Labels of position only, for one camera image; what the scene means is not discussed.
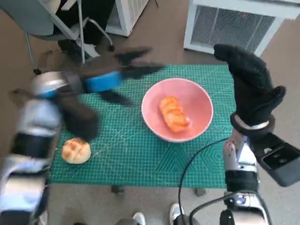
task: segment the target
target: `bread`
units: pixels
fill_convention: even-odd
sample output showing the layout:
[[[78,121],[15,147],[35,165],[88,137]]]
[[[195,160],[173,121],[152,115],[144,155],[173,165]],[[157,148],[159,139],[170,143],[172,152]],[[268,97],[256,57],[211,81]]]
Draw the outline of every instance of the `bread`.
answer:
[[[81,164],[88,161],[90,154],[90,145],[80,138],[67,140],[61,150],[61,157],[71,164]]]
[[[189,118],[183,113],[182,107],[175,97],[165,97],[161,100],[159,109],[168,127],[178,133],[189,126]]]

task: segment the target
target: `chair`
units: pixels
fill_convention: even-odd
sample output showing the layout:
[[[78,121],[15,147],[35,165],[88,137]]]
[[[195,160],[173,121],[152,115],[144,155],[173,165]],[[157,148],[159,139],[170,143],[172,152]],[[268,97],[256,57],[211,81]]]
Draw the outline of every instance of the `chair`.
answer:
[[[78,4],[78,16],[79,24],[75,24],[72,27],[68,27],[56,14],[47,8],[47,6],[40,0],[0,0],[0,9],[7,13],[14,22],[25,32],[25,38],[27,42],[27,47],[29,50],[30,61],[34,67],[34,73],[36,75],[40,74],[39,68],[35,66],[34,59],[32,56],[32,50],[29,40],[29,34],[49,41],[59,41],[59,40],[77,40],[80,38],[81,41],[81,57],[82,64],[85,63],[85,51],[84,51],[84,41],[83,41],[83,27],[87,21],[93,23],[109,40],[110,46],[109,50],[114,51],[113,42],[110,37],[105,33],[105,31],[99,26],[99,24],[86,17],[82,17],[82,0],[68,0],[63,6],[63,9],[67,10],[75,2]],[[54,25],[56,25],[61,33],[53,34]]]

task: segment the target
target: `floor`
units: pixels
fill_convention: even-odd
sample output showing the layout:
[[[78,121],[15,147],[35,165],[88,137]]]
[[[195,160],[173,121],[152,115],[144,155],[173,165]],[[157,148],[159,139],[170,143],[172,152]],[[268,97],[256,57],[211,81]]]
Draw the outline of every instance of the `floor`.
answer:
[[[152,46],[153,51],[147,60],[166,64],[220,63],[211,55],[183,49],[188,0],[158,0],[158,3],[159,8],[150,0],[129,38],[113,37],[117,48]],[[33,73],[23,32],[3,12],[0,12],[0,21],[0,154],[3,156],[9,150],[18,114],[16,106],[8,98],[8,91],[27,88]],[[274,83],[287,87],[285,100],[274,112],[277,118],[275,132],[300,148],[299,35],[300,19],[285,21],[262,58],[268,63]],[[67,56],[60,53],[55,42],[35,38],[31,40],[35,58],[43,71],[74,65]],[[99,51],[106,51],[107,44],[104,41]],[[261,192],[270,209],[273,224],[298,225],[300,183],[280,188],[264,171],[261,171],[260,176]],[[74,221],[89,225],[113,225],[121,218],[130,217],[137,210],[144,212],[148,225],[166,225],[169,207],[177,201],[176,188],[127,187],[124,196],[111,194],[107,186],[54,184],[51,188],[50,225],[71,225]],[[209,199],[222,196],[223,191],[210,189],[206,196],[196,198],[191,189],[184,189],[183,206],[186,213]],[[216,225],[222,209],[224,205],[220,203],[203,210],[196,217],[201,225]]]

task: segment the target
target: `white air purifier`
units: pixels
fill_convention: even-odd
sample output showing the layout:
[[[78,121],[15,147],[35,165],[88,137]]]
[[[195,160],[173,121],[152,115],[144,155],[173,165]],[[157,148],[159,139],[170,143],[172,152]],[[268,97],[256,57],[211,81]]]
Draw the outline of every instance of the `white air purifier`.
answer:
[[[190,0],[184,48],[213,53],[215,44],[229,44],[260,56],[284,19],[300,13],[287,1]]]
[[[116,0],[106,32],[128,37],[149,0]]]

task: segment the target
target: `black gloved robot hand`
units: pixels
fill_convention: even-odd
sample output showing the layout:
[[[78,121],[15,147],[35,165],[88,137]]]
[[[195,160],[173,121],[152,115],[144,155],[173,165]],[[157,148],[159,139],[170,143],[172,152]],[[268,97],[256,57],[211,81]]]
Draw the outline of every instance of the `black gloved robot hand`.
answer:
[[[221,44],[214,50],[218,60],[228,63],[233,76],[236,114],[249,126],[269,121],[285,96],[285,87],[273,87],[266,63],[254,54]]]

